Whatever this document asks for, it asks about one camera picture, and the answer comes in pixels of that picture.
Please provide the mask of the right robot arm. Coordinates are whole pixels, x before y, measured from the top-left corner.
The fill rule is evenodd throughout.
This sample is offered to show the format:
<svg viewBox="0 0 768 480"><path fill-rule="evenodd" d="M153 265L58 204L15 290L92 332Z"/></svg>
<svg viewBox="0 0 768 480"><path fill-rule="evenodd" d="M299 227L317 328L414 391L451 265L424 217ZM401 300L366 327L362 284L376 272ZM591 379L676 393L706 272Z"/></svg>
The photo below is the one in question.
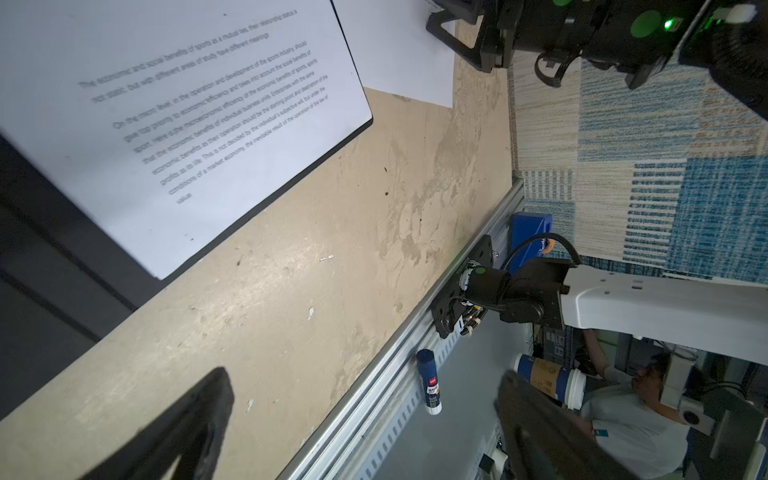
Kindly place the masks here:
<svg viewBox="0 0 768 480"><path fill-rule="evenodd" d="M483 240L431 304L767 360L767 5L442 1L427 30L478 71L513 67L532 207L566 224Z"/></svg>

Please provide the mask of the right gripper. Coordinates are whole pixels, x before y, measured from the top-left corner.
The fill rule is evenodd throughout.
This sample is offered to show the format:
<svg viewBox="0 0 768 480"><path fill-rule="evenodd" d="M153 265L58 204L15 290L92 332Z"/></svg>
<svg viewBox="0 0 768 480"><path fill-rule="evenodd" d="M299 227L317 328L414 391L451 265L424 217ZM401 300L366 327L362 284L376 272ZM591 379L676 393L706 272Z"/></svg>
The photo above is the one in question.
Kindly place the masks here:
<svg viewBox="0 0 768 480"><path fill-rule="evenodd" d="M508 48L535 53L534 72L558 88L576 60L625 75L631 90L661 72L703 1L436 1L426 30L476 70L501 67L501 33ZM476 25L468 45L444 25L462 20Z"/></svg>

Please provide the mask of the printed paper sheet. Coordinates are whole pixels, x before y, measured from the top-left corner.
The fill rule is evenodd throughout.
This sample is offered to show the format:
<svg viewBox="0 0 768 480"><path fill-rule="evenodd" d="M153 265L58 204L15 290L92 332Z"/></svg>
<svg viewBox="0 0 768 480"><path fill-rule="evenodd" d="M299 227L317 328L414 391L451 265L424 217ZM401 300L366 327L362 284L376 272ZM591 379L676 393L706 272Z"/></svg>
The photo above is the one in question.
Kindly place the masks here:
<svg viewBox="0 0 768 480"><path fill-rule="evenodd" d="M1 133L163 279L373 116L330 1L5 1Z"/></svg>
<svg viewBox="0 0 768 480"><path fill-rule="evenodd" d="M426 30L433 1L347 0L334 7L362 85L451 108L454 52Z"/></svg>

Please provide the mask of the orange folder black inside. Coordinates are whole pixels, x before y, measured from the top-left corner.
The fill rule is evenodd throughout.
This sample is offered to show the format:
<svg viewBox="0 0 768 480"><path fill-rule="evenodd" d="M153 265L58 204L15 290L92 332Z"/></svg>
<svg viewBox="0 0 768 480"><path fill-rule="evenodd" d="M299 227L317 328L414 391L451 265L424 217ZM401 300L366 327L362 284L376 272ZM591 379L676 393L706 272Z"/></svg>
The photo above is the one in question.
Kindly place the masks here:
<svg viewBox="0 0 768 480"><path fill-rule="evenodd" d="M366 128L163 279L145 271L1 133L2 414L10 414Z"/></svg>

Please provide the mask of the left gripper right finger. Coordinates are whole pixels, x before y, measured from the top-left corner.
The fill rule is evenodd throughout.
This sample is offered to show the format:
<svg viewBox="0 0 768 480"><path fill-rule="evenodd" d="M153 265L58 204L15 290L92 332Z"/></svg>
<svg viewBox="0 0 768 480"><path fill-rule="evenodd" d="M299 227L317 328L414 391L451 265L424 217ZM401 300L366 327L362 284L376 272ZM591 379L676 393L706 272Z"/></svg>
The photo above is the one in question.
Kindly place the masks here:
<svg viewBox="0 0 768 480"><path fill-rule="evenodd" d="M519 374L501 378L495 409L516 479L632 479L634 475Z"/></svg>

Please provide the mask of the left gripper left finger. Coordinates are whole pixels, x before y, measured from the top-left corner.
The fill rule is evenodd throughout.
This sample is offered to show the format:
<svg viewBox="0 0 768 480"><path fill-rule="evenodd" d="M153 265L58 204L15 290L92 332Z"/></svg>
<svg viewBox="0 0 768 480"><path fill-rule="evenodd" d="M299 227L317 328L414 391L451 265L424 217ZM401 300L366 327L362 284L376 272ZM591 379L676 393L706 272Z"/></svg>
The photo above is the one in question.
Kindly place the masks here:
<svg viewBox="0 0 768 480"><path fill-rule="evenodd" d="M234 406L230 377L211 370L85 479L211 479Z"/></svg>

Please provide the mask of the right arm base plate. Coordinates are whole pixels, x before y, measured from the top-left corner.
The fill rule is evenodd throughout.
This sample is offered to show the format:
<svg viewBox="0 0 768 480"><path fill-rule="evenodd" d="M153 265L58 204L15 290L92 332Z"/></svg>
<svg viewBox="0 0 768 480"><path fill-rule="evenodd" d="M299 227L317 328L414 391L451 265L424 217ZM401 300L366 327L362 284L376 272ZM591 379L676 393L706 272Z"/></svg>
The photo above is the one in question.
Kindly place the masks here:
<svg viewBox="0 0 768 480"><path fill-rule="evenodd" d="M430 304L433 325L441 339L447 339L454 332L459 317L466 310L466 271L476 267L490 268L493 261L490 235L482 235L469 250L455 259L449 269L449 276L438 288Z"/></svg>

